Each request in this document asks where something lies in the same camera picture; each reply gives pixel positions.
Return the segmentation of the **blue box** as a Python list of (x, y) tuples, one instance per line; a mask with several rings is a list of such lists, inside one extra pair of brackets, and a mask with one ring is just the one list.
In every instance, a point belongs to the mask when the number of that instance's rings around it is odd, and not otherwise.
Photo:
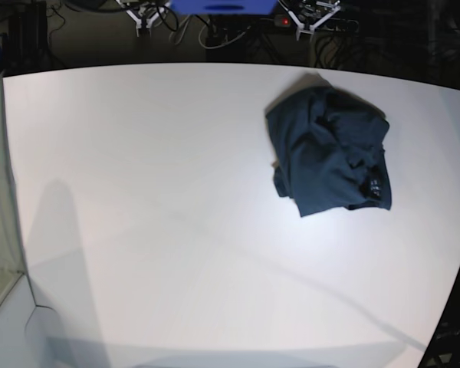
[(183, 15), (268, 15), (277, 0), (173, 0), (171, 6)]

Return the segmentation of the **dark blue t-shirt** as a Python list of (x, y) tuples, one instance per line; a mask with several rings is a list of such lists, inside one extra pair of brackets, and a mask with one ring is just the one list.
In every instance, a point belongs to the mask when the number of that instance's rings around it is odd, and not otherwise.
[(389, 123), (374, 104), (319, 74), (303, 74), (266, 107), (265, 121), (274, 186), (300, 216), (391, 208), (383, 145)]

